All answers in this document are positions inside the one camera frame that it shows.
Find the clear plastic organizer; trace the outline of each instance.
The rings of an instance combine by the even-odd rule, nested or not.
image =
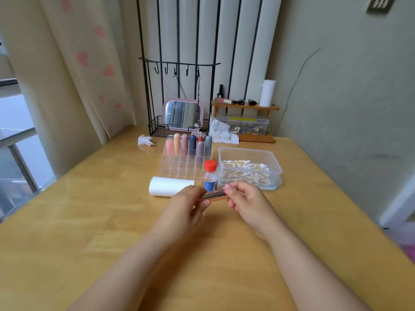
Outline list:
[[[203,181],[205,161],[212,159],[213,147],[210,153],[205,151],[204,156],[191,156],[188,149],[185,154],[174,153],[168,155],[164,146],[158,173],[160,177],[195,180],[196,185]]]
[[[265,135],[269,123],[264,116],[217,116],[216,119],[230,125],[229,133],[247,135]]]
[[[283,183],[283,170],[270,151],[220,147],[218,166],[219,184],[222,186],[234,181],[243,181],[262,190],[275,190]]]

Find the mirror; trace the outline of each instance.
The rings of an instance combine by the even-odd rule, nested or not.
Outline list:
[[[173,131],[186,131],[203,118],[203,108],[194,99],[169,99],[163,106],[164,124]]]

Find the hand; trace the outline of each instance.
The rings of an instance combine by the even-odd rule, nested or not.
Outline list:
[[[168,246],[179,241],[199,222],[203,212],[211,204],[210,200],[202,201],[205,193],[204,188],[189,185],[172,196],[150,233],[161,237]]]
[[[233,182],[225,185],[225,193],[229,197],[228,205],[241,215],[257,235],[268,242],[275,226],[281,224],[282,220],[261,189],[245,182]]]

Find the paper towel roll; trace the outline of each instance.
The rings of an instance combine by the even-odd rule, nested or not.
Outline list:
[[[277,81],[271,81],[270,79],[264,80],[262,85],[261,99],[259,100],[259,105],[261,107],[271,106],[275,83],[277,83]]]
[[[153,177],[148,192],[156,197],[172,197],[181,189],[194,184],[194,180]]]

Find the table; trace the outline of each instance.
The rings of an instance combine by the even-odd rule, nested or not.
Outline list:
[[[0,306],[63,310],[142,237],[168,203],[152,197],[164,145],[130,127],[0,225]],[[374,310],[413,310],[415,267],[289,138],[273,151],[281,217]],[[217,149],[224,144],[214,144]],[[225,201],[154,272],[140,310],[295,310],[268,246]]]

